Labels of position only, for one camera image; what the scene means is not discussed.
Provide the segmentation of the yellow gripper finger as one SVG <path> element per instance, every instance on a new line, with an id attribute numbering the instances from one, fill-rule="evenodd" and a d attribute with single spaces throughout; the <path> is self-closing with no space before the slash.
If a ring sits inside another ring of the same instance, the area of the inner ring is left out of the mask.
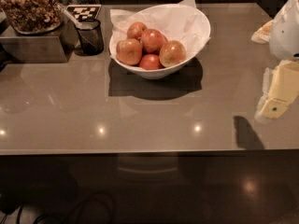
<path id="1" fill-rule="evenodd" d="M 279 119 L 299 96 L 299 62 L 284 60 L 274 69 L 266 68 L 262 92 L 255 119 Z"/>
<path id="2" fill-rule="evenodd" d="M 251 36 L 251 40 L 253 42 L 259 44 L 266 44 L 269 42 L 270 32 L 272 28 L 273 21 L 268 21 L 262 27 L 260 27 L 257 31 L 253 33 Z"/>

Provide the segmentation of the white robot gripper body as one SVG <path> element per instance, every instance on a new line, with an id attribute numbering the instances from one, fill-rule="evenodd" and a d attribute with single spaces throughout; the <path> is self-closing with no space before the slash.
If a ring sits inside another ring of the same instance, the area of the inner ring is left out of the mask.
<path id="1" fill-rule="evenodd" d="M 273 19 L 269 48 L 280 60 L 299 59 L 299 0 L 288 0 Z"/>

